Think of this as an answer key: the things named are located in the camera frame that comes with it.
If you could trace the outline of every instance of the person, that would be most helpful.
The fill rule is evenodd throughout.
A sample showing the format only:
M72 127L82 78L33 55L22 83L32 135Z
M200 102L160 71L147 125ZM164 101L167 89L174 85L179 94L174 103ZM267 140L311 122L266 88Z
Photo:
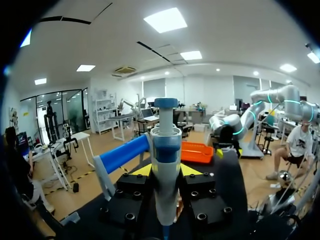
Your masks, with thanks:
M266 176L267 180L277 180L281 158L300 167L296 178L303 176L313 160L313 139L309 131L310 122L303 120L289 134L285 147L279 148L274 154L274 172Z
M16 130L14 127L8 127L5 130L5 154L9 173L17 192L20 195L26 195L29 203L36 203L39 199L43 201L43 205L52 213L55 208L47 201L40 182L31 180L33 175L32 152L29 151L27 162L22 154L16 148Z

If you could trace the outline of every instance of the blue cylinder cap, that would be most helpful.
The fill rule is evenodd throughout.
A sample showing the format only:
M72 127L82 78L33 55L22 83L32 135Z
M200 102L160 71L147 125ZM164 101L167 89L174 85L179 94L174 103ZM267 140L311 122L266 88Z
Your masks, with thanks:
M177 108L178 100L176 98L156 98L154 100L154 106L156 108Z

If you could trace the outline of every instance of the white table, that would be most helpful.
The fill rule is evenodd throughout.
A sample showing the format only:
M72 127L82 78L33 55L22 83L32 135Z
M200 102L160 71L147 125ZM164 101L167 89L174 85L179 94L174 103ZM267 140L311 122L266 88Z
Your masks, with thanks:
M111 131L112 131L112 136L114 139L117 139L117 140L120 140L120 141L123 141L125 142L125 134L124 134L124 124L123 124L123 121L124 120L128 120L128 119L133 119L134 118L134 114L125 114L125 115L120 115L120 116L113 116L113 117L110 117L109 120L110 121L119 121L119 128L120 128L120 134L121 136L116 136L116 133L115 133L115 126L114 124L111 124Z
M63 188L65 190L68 190L67 185L71 188L71 185L69 183L69 181L66 178L66 175L64 173L64 171L62 170L59 162L58 162L58 158L56 156L56 151L59 150L61 148L61 146L63 147L63 144L61 144L60 142L57 142L55 144L53 144L50 148L47 148L46 150L37 153L36 155L34 155L32 157L32 162L36 163L41 161L42 159L44 159L45 157L49 157L50 160L50 164L54 170L54 174L48 178L45 178L44 180L41 181L41 184L45 184L47 182L50 182L52 180L58 179L59 182L61 183L61 185L63 186Z
M78 142L81 142L81 145L82 145L82 148L83 148L83 151L84 151L84 155L85 155L85 158L86 158L86 162L91 167L94 168L95 166L88 159L88 155L87 155L87 152L86 152L86 149L85 149L85 145L84 145L84 142L83 142L83 140L87 139L88 145L89 145L89 149L90 149L90 152L91 152L91 156L92 156L92 159L93 159L94 158L94 153L92 152L92 148L91 148L91 143L90 143L89 137L90 137L90 134L82 132L82 131L71 135L72 139L75 138ZM65 138L61 138L61 139L59 139L57 141L57 142L61 143L61 146L59 147L59 149L62 149L64 147L64 141L66 141ZM74 143L74 142L75 141L71 141L71 142L68 142L67 144L69 144L70 148L71 148L71 143Z
M285 143L283 143L284 141L284 138L285 138L285 131L286 131L286 128L290 128L290 129L294 129L297 125L296 125L296 122L295 121L281 121L282 124L283 124L283 128L282 128L282 136L281 136L281 142L280 144L281 145L285 145Z

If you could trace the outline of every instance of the laptop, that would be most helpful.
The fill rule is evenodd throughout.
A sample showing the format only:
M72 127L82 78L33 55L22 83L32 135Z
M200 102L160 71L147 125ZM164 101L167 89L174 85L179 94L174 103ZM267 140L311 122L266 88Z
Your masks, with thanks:
M152 122L152 121L159 120L159 117L154 116L154 114L150 108L143 109L143 110L141 110L141 112L142 112L143 119L146 121Z

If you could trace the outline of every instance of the metal ball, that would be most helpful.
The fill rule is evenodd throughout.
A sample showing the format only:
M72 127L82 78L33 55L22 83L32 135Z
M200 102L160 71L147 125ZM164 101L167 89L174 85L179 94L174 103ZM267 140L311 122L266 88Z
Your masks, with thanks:
M278 181L281 186L284 186L286 184L290 184L290 182L293 180L292 175L290 172L282 170L278 174Z

